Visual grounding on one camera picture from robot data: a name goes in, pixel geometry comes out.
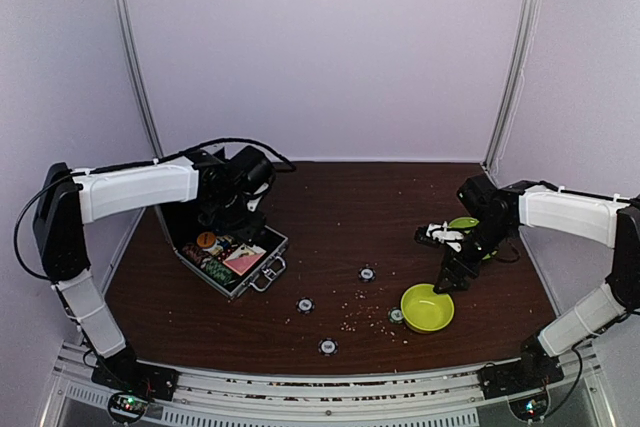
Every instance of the orange poker chip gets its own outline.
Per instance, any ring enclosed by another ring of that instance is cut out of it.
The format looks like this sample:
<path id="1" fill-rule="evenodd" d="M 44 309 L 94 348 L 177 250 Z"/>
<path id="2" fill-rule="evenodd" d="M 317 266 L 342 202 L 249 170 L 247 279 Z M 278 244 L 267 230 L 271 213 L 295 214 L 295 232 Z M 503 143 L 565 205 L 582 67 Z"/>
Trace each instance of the orange poker chip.
<path id="1" fill-rule="evenodd" d="M 198 236 L 198 246 L 202 249 L 209 249 L 216 243 L 216 234 L 213 232 L 203 232 Z"/>

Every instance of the case handle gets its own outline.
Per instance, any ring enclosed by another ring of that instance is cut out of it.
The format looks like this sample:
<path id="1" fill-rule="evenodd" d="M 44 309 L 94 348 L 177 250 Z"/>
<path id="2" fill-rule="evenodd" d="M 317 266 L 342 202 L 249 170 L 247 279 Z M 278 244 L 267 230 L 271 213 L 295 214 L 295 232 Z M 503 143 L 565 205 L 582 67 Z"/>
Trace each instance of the case handle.
<path id="1" fill-rule="evenodd" d="M 281 256 L 277 255 L 273 259 L 273 261 L 274 263 L 276 261 L 280 262 L 281 267 L 278 270 L 273 270 L 271 268 L 273 264 L 271 264 L 269 267 L 264 267 L 261 270 L 262 275 L 266 277 L 268 280 L 268 282 L 263 287 L 260 287 L 258 284 L 255 283 L 255 281 L 251 281 L 251 283 L 249 284 L 251 287 L 253 287 L 253 289 L 256 292 L 265 292 L 271 286 L 273 281 L 276 280 L 278 277 L 280 277 L 285 270 L 287 270 L 287 262 Z"/>

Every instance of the brown wooden tabletop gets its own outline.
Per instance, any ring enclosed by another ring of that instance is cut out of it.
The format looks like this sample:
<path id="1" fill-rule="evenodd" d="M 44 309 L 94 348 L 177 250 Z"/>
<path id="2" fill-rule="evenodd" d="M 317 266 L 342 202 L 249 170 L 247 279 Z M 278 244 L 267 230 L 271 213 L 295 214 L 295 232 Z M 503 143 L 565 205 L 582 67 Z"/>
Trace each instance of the brown wooden tabletop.
<path id="1" fill-rule="evenodd" d="M 389 322 L 411 285 L 433 283 L 443 251 L 414 243 L 418 225 L 466 215 L 455 197 L 473 164 L 301 163 L 263 201 L 268 224 L 290 239 L 288 270 L 263 294 L 229 302 L 194 275 L 148 209 L 107 301 L 146 360 L 271 374 L 364 374 L 467 365 L 516 356 L 554 314 L 519 242 L 515 264 L 487 262 L 455 317 L 420 335 Z M 505 249 L 504 256 L 511 255 Z M 360 268 L 376 272 L 358 280 Z M 315 310 L 296 310 L 310 297 Z M 339 352 L 318 352 L 330 337 Z"/>

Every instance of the open case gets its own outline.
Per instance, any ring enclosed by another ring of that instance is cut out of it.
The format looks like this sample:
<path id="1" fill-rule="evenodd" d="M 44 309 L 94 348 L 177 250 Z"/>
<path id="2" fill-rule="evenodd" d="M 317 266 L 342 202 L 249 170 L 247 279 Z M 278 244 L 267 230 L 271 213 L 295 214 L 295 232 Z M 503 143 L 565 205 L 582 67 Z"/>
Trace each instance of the open case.
<path id="1" fill-rule="evenodd" d="M 197 220 L 195 202 L 164 204 L 157 210 L 178 258 L 230 299 L 249 287 L 266 291 L 287 268 L 282 255 L 289 240 L 270 227 L 247 245 L 204 228 Z"/>

